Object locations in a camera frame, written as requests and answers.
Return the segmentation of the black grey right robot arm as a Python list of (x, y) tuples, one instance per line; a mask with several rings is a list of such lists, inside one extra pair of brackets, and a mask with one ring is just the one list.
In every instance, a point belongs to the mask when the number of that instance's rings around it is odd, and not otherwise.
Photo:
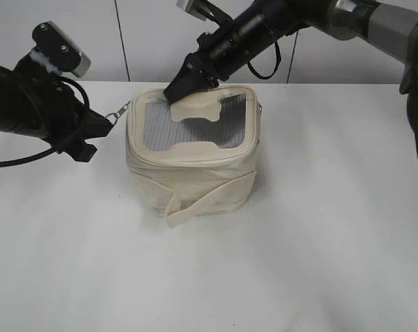
[(218, 87), (280, 38), (316, 28), (337, 40), (358, 37), (404, 64), (399, 92), (408, 97), (408, 120), (418, 135), (418, 12), (378, 1), (268, 0), (253, 1), (231, 18), (210, 1), (177, 5), (219, 27), (201, 34), (197, 51), (185, 57), (164, 91), (169, 103)]

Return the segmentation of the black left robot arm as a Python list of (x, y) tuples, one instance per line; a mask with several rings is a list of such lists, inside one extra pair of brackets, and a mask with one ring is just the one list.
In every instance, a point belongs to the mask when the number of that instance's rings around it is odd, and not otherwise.
[(38, 77), (31, 65), (17, 66), (13, 71), (0, 66), (0, 132), (49, 144), (38, 154), (0, 161), (0, 168), (62, 153), (87, 163), (97, 151), (88, 140), (107, 137), (114, 126), (92, 110), (86, 91), (75, 80), (55, 74)]

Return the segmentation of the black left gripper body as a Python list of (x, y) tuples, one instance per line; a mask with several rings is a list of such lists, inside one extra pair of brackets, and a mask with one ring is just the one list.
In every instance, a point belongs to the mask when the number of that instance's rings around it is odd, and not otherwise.
[(74, 80), (47, 71), (15, 71), (24, 105), (15, 133), (47, 142), (55, 151), (61, 143), (81, 135), (90, 103), (84, 89)]

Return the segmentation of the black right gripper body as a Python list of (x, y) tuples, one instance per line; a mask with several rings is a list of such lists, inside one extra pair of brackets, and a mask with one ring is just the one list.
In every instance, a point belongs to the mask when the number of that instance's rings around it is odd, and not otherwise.
[[(235, 19), (212, 3), (199, 3), (197, 12), (219, 25), (215, 32), (203, 33), (197, 39), (200, 72), (209, 80), (225, 82), (243, 66), (260, 80), (275, 75), (281, 64), (280, 3), (252, 3)], [(251, 61), (270, 46), (275, 49), (275, 66), (271, 74), (261, 75)]]

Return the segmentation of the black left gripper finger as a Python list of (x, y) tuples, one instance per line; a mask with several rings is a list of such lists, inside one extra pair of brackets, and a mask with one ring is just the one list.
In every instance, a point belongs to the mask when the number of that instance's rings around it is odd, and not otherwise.
[(88, 163), (97, 152), (97, 148), (88, 144), (82, 135), (76, 134), (61, 143), (61, 151), (68, 154), (76, 162)]
[(105, 138), (112, 130), (112, 123), (104, 116), (90, 110), (81, 128), (83, 138)]

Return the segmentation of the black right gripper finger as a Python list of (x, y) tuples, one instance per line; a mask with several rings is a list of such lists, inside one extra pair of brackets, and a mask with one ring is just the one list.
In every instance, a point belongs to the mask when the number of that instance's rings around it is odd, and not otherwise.
[(185, 57), (178, 74), (165, 88), (164, 96), (169, 104), (174, 104), (193, 93), (217, 87), (217, 72), (211, 62), (198, 52), (194, 52)]

